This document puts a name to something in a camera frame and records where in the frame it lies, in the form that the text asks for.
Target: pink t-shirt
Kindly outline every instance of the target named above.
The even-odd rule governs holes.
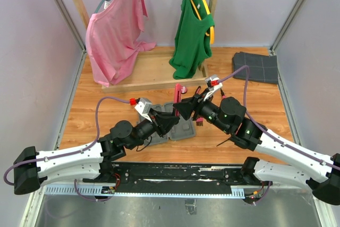
[[[101,13],[91,16],[86,31],[86,48],[95,82],[109,86],[128,77],[140,51],[156,43],[137,41],[144,31],[144,0],[113,0]]]

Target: white wall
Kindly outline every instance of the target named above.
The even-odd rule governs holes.
[[[28,146],[54,146],[81,51],[54,0],[0,0],[0,173]],[[28,196],[0,182],[1,226],[20,223]]]
[[[83,37],[86,30],[72,0],[63,0]],[[218,0],[214,46],[270,46],[296,0]],[[84,0],[92,14],[100,0]],[[173,45],[181,0],[146,0],[149,22],[145,39]]]
[[[340,153],[339,17],[340,0],[306,0],[276,51],[301,143],[329,155]]]

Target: wooden clothes rack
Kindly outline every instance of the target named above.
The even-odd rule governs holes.
[[[89,14],[86,11],[83,0],[73,0],[85,28],[89,24]],[[214,16],[217,0],[209,0],[209,9]],[[149,52],[140,52],[138,54],[132,74],[117,85],[109,87],[102,86],[103,92],[113,93],[120,91],[149,90],[174,87],[176,83],[184,86],[196,86],[204,83],[208,77],[208,68],[203,63],[198,68],[196,74],[191,79],[175,80],[172,75],[175,69],[170,66],[169,60],[173,51],[162,50],[156,47]]]

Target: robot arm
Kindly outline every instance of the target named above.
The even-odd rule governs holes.
[[[235,98],[224,98],[220,106],[211,102],[213,94],[222,86],[217,76],[206,80],[208,88],[201,94],[183,99],[174,108],[188,120],[203,117],[222,132],[230,134],[230,140],[243,149],[256,150],[275,156],[291,165],[280,165],[248,157],[241,173],[245,181],[276,181],[301,188],[310,188],[320,200],[340,205],[340,155],[322,155],[281,138],[260,124],[259,129],[245,117],[246,108]],[[107,182],[114,173],[112,161],[126,155],[126,149],[143,145],[154,132],[167,134],[179,121],[172,113],[163,113],[151,108],[151,102],[140,99],[135,109],[146,119],[133,127],[128,121],[120,121],[110,133],[100,138],[90,149],[90,144],[64,150],[36,152],[34,147],[26,148],[15,164],[38,159],[14,168],[14,193],[27,194],[56,181],[91,179]],[[79,150],[81,153],[53,158],[60,154]]]

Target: red brush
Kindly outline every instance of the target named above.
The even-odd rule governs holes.
[[[203,117],[197,118],[197,120],[196,120],[196,126],[203,126],[203,120],[204,120]]]

